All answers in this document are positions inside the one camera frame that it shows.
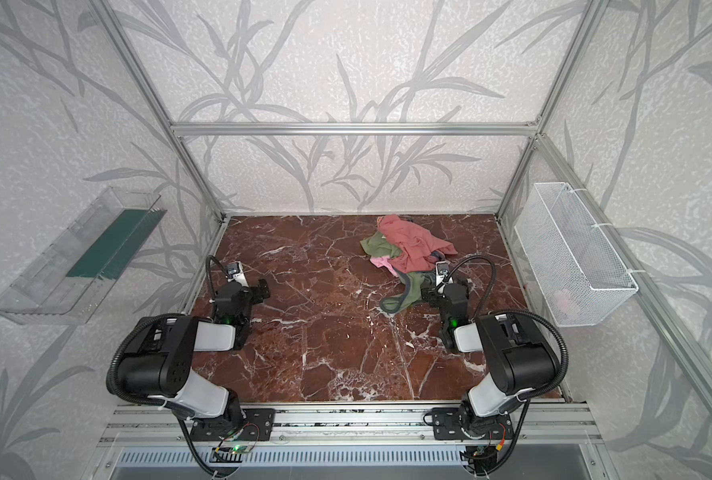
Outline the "dusty red cloth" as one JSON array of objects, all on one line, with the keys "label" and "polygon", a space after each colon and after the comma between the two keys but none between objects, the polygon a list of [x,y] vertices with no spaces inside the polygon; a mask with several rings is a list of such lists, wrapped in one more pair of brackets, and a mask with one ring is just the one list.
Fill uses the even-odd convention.
[{"label": "dusty red cloth", "polygon": [[437,262],[458,254],[451,242],[397,215],[380,217],[378,231],[391,245],[400,249],[400,254],[389,262],[402,273],[434,270]]}]

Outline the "olive green cloth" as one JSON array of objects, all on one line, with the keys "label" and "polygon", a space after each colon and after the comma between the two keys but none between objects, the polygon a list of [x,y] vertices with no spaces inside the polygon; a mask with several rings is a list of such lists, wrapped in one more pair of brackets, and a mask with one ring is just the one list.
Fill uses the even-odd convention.
[{"label": "olive green cloth", "polygon": [[[391,245],[380,232],[361,240],[360,245],[369,260],[371,257],[381,256],[390,256],[392,259],[400,254],[400,249]],[[421,291],[430,285],[432,271],[410,273],[397,271],[396,278],[403,285],[404,290],[398,295],[383,298],[380,301],[380,309],[386,314],[395,315],[421,302]]]}]

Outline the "light pink cloth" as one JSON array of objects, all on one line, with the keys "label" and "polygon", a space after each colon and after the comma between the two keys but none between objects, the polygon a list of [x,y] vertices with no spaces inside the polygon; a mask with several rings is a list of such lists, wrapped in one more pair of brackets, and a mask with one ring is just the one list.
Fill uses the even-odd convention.
[{"label": "light pink cloth", "polygon": [[398,272],[391,264],[390,256],[371,257],[370,262],[377,268],[386,269],[392,276],[398,277]]}]

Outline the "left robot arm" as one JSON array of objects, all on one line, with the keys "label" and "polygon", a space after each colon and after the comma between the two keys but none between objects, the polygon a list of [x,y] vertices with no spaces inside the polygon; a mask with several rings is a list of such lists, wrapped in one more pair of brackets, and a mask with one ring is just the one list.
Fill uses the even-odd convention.
[{"label": "left robot arm", "polygon": [[243,409],[235,391],[194,370],[193,357],[242,349],[251,332],[252,307],[269,297],[264,279],[255,286],[230,280],[212,292],[210,317],[142,318],[115,352],[106,388],[126,402],[166,408],[179,421],[190,421],[184,437],[191,442],[268,441],[275,410]]}]

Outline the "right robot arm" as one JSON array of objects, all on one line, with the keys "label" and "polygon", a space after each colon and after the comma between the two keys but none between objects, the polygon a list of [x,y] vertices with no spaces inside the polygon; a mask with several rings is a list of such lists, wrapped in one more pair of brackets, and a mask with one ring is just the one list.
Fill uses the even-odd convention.
[{"label": "right robot arm", "polygon": [[434,438],[497,439],[503,446],[518,436],[511,415],[564,380],[569,367],[566,342],[551,322],[530,311],[466,317],[468,289],[458,283],[428,287],[422,299],[439,310],[444,346],[453,353],[480,352],[487,369],[457,407],[430,411]]}]

